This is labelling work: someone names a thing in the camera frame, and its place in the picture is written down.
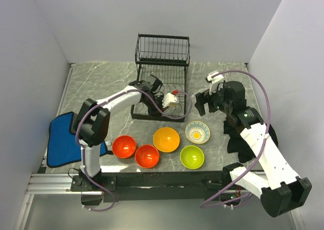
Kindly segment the patterned white teal bowl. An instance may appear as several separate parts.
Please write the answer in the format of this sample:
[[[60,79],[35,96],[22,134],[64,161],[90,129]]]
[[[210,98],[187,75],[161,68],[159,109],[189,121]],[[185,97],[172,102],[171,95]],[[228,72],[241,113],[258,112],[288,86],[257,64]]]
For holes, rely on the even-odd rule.
[[[209,127],[201,121],[192,121],[185,128],[187,139],[194,144],[204,144],[211,136]]]

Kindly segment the red-orange bowl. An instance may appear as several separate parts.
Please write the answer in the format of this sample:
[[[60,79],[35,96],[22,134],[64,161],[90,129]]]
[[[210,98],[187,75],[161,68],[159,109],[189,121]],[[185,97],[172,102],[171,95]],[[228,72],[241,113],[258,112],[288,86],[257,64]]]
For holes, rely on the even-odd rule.
[[[113,154],[122,159],[131,157],[137,148],[136,141],[129,135],[117,137],[112,144]]]
[[[153,168],[159,158],[159,151],[153,145],[142,145],[135,153],[135,161],[142,168]]]

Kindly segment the lime green bowl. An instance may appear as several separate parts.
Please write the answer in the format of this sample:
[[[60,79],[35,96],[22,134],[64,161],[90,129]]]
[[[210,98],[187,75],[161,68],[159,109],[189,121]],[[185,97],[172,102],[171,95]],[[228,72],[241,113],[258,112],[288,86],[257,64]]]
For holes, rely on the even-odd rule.
[[[185,146],[180,152],[180,161],[188,169],[196,170],[205,162],[203,151],[194,145]]]

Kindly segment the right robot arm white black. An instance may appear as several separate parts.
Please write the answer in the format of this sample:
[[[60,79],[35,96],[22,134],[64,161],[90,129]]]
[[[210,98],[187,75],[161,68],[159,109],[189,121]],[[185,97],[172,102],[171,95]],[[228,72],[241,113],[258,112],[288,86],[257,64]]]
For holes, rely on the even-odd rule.
[[[202,208],[208,207],[208,202],[236,185],[257,196],[271,217],[304,205],[312,189],[310,180],[301,178],[285,160],[268,133],[270,124],[263,121],[256,109],[247,106],[241,82],[221,82],[214,91],[197,93],[195,98],[195,107],[201,116],[206,113],[205,104],[208,104],[211,113],[221,111],[226,114],[225,123],[249,146],[267,176],[262,178],[252,173],[253,166],[245,168],[240,163],[227,165],[222,172],[223,189],[205,200]]]

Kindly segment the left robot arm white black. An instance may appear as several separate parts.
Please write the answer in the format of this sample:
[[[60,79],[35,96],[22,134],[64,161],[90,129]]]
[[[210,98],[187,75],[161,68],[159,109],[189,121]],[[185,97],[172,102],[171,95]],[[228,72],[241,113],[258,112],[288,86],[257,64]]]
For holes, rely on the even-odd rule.
[[[157,93],[162,85],[157,77],[149,75],[146,80],[133,81],[109,97],[83,102],[73,127],[75,142],[80,146],[82,155],[79,176],[89,190],[94,191],[101,184],[100,148],[108,134],[110,117],[138,103],[144,103],[152,116],[161,116],[165,110],[164,97]]]

